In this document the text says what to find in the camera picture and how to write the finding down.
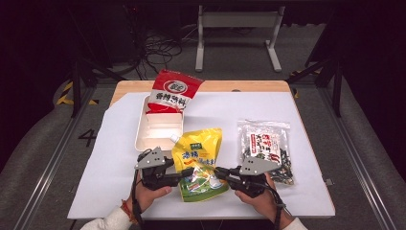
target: red bracelet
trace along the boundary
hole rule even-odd
[[[134,217],[131,211],[129,211],[128,206],[126,205],[125,200],[122,199],[122,210],[128,215],[129,221],[133,224],[138,224],[138,220]]]

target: clear plastic bag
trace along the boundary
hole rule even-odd
[[[290,161],[288,132],[289,123],[270,121],[238,121],[241,162],[247,156],[255,156],[278,163],[281,167],[270,171],[277,183],[293,185],[292,164]]]

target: red snack bag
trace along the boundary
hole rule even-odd
[[[149,96],[147,113],[182,113],[204,80],[161,70]]]

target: white paper sheet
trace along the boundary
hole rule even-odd
[[[128,198],[139,152],[134,148],[144,97],[129,93],[104,114],[95,147],[73,201],[68,219],[106,217]],[[198,92],[185,110],[184,131],[221,127],[223,140],[216,165],[234,168],[238,161],[237,121],[290,123],[289,149],[295,185],[277,184],[288,210],[296,217],[335,215],[326,184],[302,120],[288,92]],[[233,190],[212,199],[185,203],[178,188],[157,199],[144,219],[261,219]]]

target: gray gripper bracket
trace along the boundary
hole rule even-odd
[[[149,152],[140,162],[135,165],[136,170],[161,166],[165,164],[164,154],[160,147]]]
[[[273,171],[280,168],[275,162],[263,160],[253,156],[247,156],[242,162],[242,166],[239,170],[240,174],[243,175],[259,175],[268,171]]]

